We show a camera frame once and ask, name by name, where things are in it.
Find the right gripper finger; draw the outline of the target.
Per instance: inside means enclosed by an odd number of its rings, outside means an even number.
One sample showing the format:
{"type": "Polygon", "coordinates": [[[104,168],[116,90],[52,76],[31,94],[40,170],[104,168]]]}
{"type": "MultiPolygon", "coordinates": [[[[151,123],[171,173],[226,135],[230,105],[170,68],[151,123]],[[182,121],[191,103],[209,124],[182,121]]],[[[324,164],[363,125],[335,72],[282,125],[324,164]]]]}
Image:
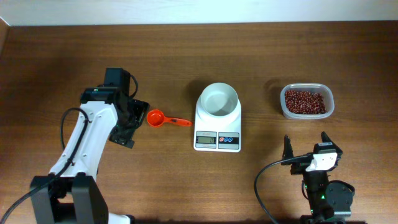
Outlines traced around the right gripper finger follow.
{"type": "Polygon", "coordinates": [[[284,136],[284,150],[282,153],[282,162],[283,166],[288,166],[292,163],[292,159],[294,158],[292,145],[290,142],[290,138],[288,135],[284,136]]]}
{"type": "Polygon", "coordinates": [[[327,133],[324,131],[321,132],[321,139],[322,139],[322,143],[332,143],[333,144],[333,141],[329,138],[327,133]]]}

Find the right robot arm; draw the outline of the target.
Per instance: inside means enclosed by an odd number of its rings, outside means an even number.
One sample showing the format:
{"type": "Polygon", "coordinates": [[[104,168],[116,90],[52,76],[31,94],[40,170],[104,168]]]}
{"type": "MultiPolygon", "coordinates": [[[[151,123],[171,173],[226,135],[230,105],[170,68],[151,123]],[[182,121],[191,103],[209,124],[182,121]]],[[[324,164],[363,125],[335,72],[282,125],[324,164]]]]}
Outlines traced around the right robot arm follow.
{"type": "Polygon", "coordinates": [[[290,166],[291,175],[301,175],[302,193],[306,196],[311,214],[300,217],[300,223],[345,223],[351,216],[355,188],[341,180],[330,180],[328,173],[338,166],[343,151],[321,133],[321,143],[313,151],[294,156],[290,138],[284,136],[282,165],[290,166]]]}

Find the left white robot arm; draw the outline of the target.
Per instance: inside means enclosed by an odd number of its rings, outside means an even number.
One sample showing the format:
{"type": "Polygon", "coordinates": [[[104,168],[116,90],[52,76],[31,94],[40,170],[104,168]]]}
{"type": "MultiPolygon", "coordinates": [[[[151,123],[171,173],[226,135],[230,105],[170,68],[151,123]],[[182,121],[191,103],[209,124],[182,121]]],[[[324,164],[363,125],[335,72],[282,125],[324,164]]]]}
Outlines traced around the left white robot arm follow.
{"type": "Polygon", "coordinates": [[[81,94],[78,119],[62,155],[48,175],[35,176],[30,184],[37,223],[135,223],[132,215],[109,212],[96,184],[106,143],[132,148],[149,108],[129,92],[134,79],[122,68],[107,68],[103,84],[81,94]]]}

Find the orange measuring scoop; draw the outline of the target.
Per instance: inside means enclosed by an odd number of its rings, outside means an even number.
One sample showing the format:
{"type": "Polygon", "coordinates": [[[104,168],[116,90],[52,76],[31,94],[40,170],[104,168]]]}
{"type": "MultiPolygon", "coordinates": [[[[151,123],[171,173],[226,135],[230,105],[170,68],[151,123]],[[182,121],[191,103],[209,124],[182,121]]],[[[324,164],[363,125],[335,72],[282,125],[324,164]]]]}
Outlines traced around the orange measuring scoop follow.
{"type": "Polygon", "coordinates": [[[161,127],[164,123],[175,124],[177,126],[191,126],[192,122],[186,119],[170,118],[163,114],[161,110],[151,110],[147,114],[147,122],[154,128],[161,127]]]}

